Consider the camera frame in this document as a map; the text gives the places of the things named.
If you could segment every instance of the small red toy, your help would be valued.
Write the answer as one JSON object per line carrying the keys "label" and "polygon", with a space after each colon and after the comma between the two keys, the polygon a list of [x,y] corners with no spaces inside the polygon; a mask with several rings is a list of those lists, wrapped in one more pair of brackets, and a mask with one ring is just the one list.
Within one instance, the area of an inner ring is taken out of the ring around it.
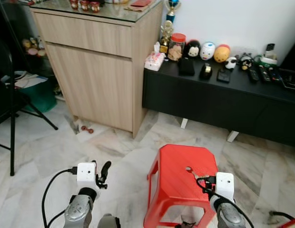
{"label": "small red toy", "polygon": [[89,128],[87,128],[87,126],[82,126],[81,127],[81,130],[83,130],[83,131],[88,131],[88,133],[90,133],[90,134],[93,134],[94,133],[94,130],[93,129],[89,129]]}

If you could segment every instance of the chair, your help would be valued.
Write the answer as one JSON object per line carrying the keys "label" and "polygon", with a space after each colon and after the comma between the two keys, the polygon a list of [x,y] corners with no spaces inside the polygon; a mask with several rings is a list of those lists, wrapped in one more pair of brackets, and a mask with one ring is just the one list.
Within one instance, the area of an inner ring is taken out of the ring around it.
{"label": "chair", "polygon": [[[206,148],[170,144],[160,148],[147,175],[149,193],[144,228],[178,225],[173,222],[160,222],[165,212],[175,205],[204,209],[204,215],[195,227],[205,228],[212,220],[215,212],[210,207],[208,195],[197,186],[193,175],[186,171],[187,166],[192,167],[199,176],[215,176],[217,173],[214,155]],[[157,189],[151,199],[151,176],[157,171]]]}
{"label": "chair", "polygon": [[[10,176],[14,176],[15,117],[18,116],[16,112],[23,111],[43,118],[55,130],[58,128],[30,102],[30,98],[28,96],[14,89],[12,56],[7,44],[0,39],[0,79],[4,75],[8,75],[10,77],[10,85],[6,87],[0,81],[0,124],[8,118],[11,118],[11,136],[10,147],[2,144],[0,144],[0,146],[10,150]],[[22,108],[27,105],[29,105],[37,114],[22,110]]]}

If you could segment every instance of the black chair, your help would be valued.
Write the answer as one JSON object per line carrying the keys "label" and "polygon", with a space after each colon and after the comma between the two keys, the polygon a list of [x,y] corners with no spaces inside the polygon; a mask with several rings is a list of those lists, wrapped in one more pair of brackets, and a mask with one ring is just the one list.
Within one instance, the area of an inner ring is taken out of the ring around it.
{"label": "black chair", "polygon": [[[6,43],[0,39],[0,79],[7,75],[10,77],[10,85],[6,86],[0,81],[0,124],[11,118],[10,147],[0,144],[1,147],[10,150],[10,176],[14,175],[14,146],[15,146],[15,117],[17,111],[23,111],[31,115],[43,118],[55,130],[58,128],[44,116],[31,102],[28,96],[14,89],[14,69],[12,56]],[[22,110],[29,105],[37,114]]]}

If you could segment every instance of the white wall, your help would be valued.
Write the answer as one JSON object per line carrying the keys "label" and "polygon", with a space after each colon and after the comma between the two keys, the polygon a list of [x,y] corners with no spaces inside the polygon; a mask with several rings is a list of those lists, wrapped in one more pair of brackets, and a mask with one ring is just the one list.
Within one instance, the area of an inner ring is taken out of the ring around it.
{"label": "white wall", "polygon": [[[295,0],[180,0],[174,32],[216,45],[264,53],[275,43],[279,64],[295,43]],[[167,9],[164,7],[163,20]]]}

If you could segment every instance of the black cable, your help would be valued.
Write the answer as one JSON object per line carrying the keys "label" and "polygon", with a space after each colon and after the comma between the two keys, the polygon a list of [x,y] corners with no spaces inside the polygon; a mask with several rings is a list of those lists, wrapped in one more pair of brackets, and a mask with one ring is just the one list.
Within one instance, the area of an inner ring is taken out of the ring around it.
{"label": "black cable", "polygon": [[65,210],[62,210],[59,214],[57,214],[55,217],[53,217],[52,220],[50,220],[50,222],[48,223],[47,227],[50,228],[53,221],[56,220],[58,217],[60,217],[62,214],[64,214],[64,212],[65,212]]}
{"label": "black cable", "polygon": [[283,216],[285,218],[288,218],[289,220],[294,220],[295,218],[292,217],[291,215],[288,215],[284,212],[280,212],[280,211],[270,211],[269,212],[270,215],[278,215],[278,216]]}
{"label": "black cable", "polygon": [[54,175],[54,177],[49,181],[45,191],[44,191],[44,194],[43,194],[43,198],[42,198],[42,217],[43,217],[43,223],[44,223],[44,228],[48,228],[48,225],[47,225],[47,220],[46,220],[46,215],[45,215],[45,198],[46,198],[46,195],[47,195],[47,192],[48,192],[48,189],[50,187],[50,185],[52,184],[52,182],[54,181],[54,179],[59,176],[60,174],[64,173],[64,172],[71,172],[72,169],[67,169],[67,170],[62,170],[60,172],[58,172],[56,175]]}
{"label": "black cable", "polygon": [[207,189],[207,188],[205,188],[204,186],[202,186],[200,183],[199,183],[199,181],[200,180],[204,180],[204,178],[198,178],[197,180],[196,180],[196,183],[197,183],[197,185],[200,187],[200,188],[202,188],[203,190],[205,190],[206,192],[208,192],[208,193],[211,193],[211,194],[213,194],[213,195],[215,195],[215,196],[217,196],[217,197],[219,197],[219,198],[222,198],[222,199],[224,199],[224,200],[226,200],[227,201],[227,203],[230,203],[232,206],[234,206],[236,209],[237,209],[237,211],[239,212],[239,213],[241,213],[244,217],[245,217],[245,219],[248,221],[248,223],[249,223],[249,225],[252,227],[252,228],[254,228],[254,225],[253,225],[253,223],[250,221],[250,219],[248,218],[248,216],[234,203],[234,202],[232,202],[231,200],[229,200],[228,198],[226,198],[226,197],[224,197],[224,196],[221,196],[221,195],[219,195],[219,194],[217,194],[217,193],[215,193],[215,192],[213,192],[212,190],[210,190],[210,189]]}

